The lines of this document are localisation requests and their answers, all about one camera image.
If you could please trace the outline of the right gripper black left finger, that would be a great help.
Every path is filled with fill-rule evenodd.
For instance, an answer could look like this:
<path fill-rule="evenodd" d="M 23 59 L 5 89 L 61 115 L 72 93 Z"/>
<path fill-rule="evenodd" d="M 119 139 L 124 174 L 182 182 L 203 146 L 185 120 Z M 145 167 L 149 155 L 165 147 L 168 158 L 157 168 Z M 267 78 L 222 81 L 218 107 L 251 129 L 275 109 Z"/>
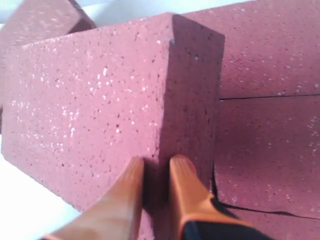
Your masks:
<path fill-rule="evenodd" d="M 132 158 L 113 186 L 91 208 L 43 240 L 136 240 L 139 235 L 144 160 Z"/>

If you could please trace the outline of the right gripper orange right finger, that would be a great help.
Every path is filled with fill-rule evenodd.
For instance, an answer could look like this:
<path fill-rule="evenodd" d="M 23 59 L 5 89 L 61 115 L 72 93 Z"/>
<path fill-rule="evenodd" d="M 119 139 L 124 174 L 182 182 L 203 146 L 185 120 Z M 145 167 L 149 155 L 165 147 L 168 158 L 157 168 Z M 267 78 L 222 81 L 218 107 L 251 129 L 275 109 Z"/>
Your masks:
<path fill-rule="evenodd" d="M 169 202 L 174 240 L 270 239 L 218 203 L 184 155 L 169 161 Z"/>

